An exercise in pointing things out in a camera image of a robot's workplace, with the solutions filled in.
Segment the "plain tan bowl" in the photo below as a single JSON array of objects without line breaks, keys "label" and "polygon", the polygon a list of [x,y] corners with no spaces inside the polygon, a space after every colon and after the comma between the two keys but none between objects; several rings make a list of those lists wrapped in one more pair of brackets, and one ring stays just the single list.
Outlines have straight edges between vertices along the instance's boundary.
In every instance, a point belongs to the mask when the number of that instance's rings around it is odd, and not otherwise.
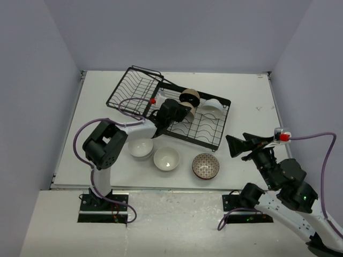
[{"label": "plain tan bowl", "polygon": [[193,122],[195,118],[195,108],[194,106],[190,109],[189,113],[185,117],[188,122]]}]

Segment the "black glazed tan bowl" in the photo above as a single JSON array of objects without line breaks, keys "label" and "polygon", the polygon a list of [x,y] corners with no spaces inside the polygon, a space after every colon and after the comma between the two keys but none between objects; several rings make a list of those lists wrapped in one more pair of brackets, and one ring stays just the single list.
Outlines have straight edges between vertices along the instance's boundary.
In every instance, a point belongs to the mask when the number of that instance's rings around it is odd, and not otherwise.
[{"label": "black glazed tan bowl", "polygon": [[195,89],[185,89],[179,96],[181,102],[188,102],[193,107],[198,107],[200,104],[200,95]]}]

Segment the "white bowl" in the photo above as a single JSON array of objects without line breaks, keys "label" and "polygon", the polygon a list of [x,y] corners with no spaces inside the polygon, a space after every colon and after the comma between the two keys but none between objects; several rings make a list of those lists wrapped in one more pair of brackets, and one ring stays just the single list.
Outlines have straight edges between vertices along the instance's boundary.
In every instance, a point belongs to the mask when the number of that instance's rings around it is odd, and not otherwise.
[{"label": "white bowl", "polygon": [[150,156],[153,148],[154,143],[152,139],[137,139],[128,143],[128,151],[135,158]]},{"label": "white bowl", "polygon": [[200,110],[203,115],[211,118],[220,119],[223,116],[223,105],[217,99],[206,100]]},{"label": "white bowl", "polygon": [[141,157],[138,157],[138,156],[132,156],[132,158],[136,161],[146,161],[148,160],[150,157],[151,157],[152,153],[149,153],[145,156],[141,156]]}]

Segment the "tan bowl with leaf motif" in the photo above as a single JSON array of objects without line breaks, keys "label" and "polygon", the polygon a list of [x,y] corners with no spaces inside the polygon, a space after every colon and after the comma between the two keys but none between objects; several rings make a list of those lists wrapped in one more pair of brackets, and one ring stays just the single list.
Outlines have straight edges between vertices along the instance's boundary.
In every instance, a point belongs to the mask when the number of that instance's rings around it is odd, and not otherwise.
[{"label": "tan bowl with leaf motif", "polygon": [[178,166],[180,156],[178,151],[172,147],[161,147],[155,152],[153,161],[161,171],[172,171]]}]

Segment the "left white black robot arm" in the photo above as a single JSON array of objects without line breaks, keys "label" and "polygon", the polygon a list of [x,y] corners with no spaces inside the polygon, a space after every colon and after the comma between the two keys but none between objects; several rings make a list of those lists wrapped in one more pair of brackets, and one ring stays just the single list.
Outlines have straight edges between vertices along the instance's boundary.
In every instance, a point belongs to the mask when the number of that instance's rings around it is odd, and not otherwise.
[{"label": "left white black robot arm", "polygon": [[[82,126],[73,140],[76,157],[91,168],[92,204],[99,210],[111,205],[110,167],[116,162],[122,148],[128,142],[153,139],[164,134],[173,122],[181,122],[190,113],[191,107],[173,99],[166,99],[160,109],[148,117],[138,116],[135,122],[118,123],[109,118],[92,120]],[[87,126],[98,122],[97,127],[82,145],[85,158],[76,150],[77,137]]]}]

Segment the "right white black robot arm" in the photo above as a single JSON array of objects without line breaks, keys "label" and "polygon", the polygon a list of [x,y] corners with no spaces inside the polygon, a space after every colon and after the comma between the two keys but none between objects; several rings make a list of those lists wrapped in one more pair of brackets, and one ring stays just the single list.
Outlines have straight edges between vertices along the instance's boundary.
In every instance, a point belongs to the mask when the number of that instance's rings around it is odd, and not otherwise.
[{"label": "right white black robot arm", "polygon": [[294,158],[277,162],[274,147],[296,140],[284,128],[276,128],[272,137],[244,133],[244,139],[226,136],[231,157],[252,160],[268,191],[247,183],[238,195],[234,211],[266,214],[297,234],[315,256],[342,256],[342,227],[326,211],[324,191],[317,193],[305,182],[307,173]]}]

